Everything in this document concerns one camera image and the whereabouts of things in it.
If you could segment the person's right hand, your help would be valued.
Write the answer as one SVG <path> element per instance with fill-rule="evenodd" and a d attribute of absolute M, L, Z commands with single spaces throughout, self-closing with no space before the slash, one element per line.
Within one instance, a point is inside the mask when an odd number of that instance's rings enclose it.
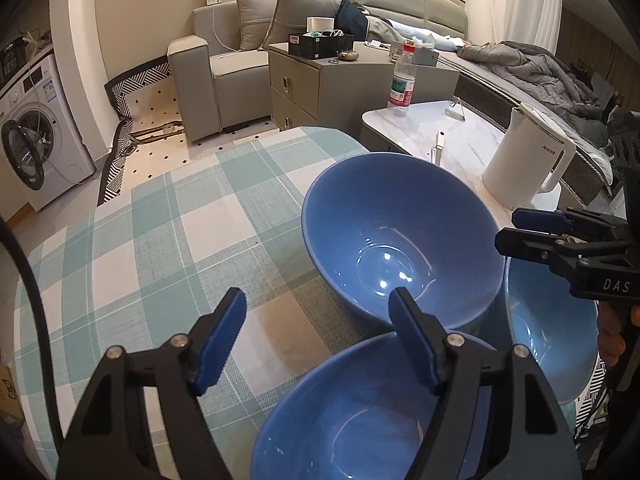
<path fill-rule="evenodd" d="M 597 323 L 599 356 L 607 367 L 613 367 L 626 349 L 620 334 L 623 322 L 609 304 L 599 301 Z"/>

